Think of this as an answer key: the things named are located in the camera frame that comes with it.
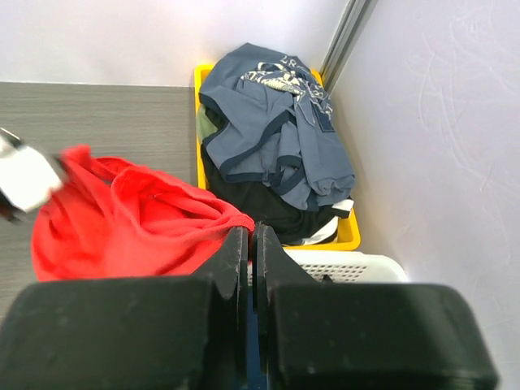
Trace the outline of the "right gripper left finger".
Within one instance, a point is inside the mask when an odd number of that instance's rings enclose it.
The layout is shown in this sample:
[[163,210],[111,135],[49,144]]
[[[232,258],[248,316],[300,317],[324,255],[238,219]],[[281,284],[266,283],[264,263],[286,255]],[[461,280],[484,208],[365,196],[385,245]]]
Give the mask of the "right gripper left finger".
[[2,388],[245,386],[248,241],[233,228],[191,275],[29,285],[2,322]]

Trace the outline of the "yellow plastic tray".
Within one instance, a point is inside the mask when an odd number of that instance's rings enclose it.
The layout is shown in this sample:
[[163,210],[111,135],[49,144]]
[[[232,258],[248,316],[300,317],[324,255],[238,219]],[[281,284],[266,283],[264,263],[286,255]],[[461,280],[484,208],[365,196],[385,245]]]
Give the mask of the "yellow plastic tray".
[[[199,64],[193,71],[195,113],[201,105],[199,91],[204,79],[208,76],[214,65],[211,63]],[[200,189],[208,189],[206,173],[203,167],[201,156],[201,142],[196,136],[196,159],[197,159],[197,186]],[[316,245],[289,245],[291,249],[298,250],[335,250],[335,251],[354,251],[361,244],[362,237],[358,227],[358,221],[354,209],[350,211],[347,219],[341,219],[338,223],[338,233],[335,241]]]

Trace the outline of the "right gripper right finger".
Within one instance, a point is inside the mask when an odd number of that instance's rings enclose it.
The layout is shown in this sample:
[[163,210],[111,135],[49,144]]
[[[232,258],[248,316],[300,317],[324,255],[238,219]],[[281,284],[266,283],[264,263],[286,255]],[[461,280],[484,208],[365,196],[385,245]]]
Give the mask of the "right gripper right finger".
[[271,389],[495,389],[474,313],[439,284],[317,281],[271,227],[253,234],[253,302]]

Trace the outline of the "red tank top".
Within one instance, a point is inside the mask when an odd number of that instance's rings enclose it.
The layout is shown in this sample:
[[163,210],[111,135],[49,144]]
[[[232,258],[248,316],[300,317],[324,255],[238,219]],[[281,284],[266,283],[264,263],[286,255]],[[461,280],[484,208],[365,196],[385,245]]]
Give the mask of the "red tank top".
[[188,275],[232,228],[254,221],[213,193],[87,145],[61,155],[68,179],[38,212],[32,265],[41,282]]

